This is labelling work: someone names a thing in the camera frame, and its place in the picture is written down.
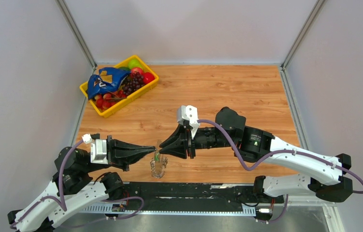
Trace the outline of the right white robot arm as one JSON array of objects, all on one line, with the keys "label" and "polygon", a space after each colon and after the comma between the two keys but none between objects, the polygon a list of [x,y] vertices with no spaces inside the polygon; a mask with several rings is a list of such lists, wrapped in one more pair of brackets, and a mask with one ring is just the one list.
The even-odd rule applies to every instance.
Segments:
[{"label": "right white robot arm", "polygon": [[246,118],[223,107],[214,121],[198,118],[193,106],[177,111],[178,126],[160,144],[162,154],[181,159],[194,158],[199,149],[230,147],[242,167],[251,171],[261,163],[271,163],[295,170],[294,175],[257,176],[253,196],[259,202],[270,197],[291,194],[314,194],[328,202],[344,202],[353,193],[352,180],[346,177],[351,167],[347,154],[320,155],[291,145],[271,133],[246,125]]}]

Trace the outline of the large keyring with small rings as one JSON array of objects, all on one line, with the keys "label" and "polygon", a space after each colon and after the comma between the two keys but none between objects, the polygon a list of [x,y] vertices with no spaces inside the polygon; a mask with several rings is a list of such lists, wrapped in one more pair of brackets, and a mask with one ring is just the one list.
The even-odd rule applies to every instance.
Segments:
[{"label": "large keyring with small rings", "polygon": [[[161,140],[157,141],[156,144],[156,150],[154,151],[153,158],[150,161],[151,165],[151,175],[154,178],[162,178],[165,175],[166,172],[166,166],[167,166],[167,157],[165,157],[163,154],[159,152],[160,147],[159,145],[162,143]],[[159,153],[160,154],[160,161],[155,161],[154,157],[155,155]]]}]

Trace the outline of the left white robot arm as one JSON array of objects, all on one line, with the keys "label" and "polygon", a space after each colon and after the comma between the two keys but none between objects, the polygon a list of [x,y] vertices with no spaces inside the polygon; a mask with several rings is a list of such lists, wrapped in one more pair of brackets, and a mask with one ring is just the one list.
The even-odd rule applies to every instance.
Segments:
[{"label": "left white robot arm", "polygon": [[105,218],[117,216],[129,208],[130,196],[117,172],[106,172],[93,179],[91,172],[114,167],[124,172],[129,166],[156,150],[154,146],[126,143],[112,136],[101,139],[100,134],[85,134],[73,146],[63,148],[54,163],[57,172],[45,190],[26,208],[10,211],[10,228],[17,232],[51,232],[67,219],[94,203],[113,204]]}]

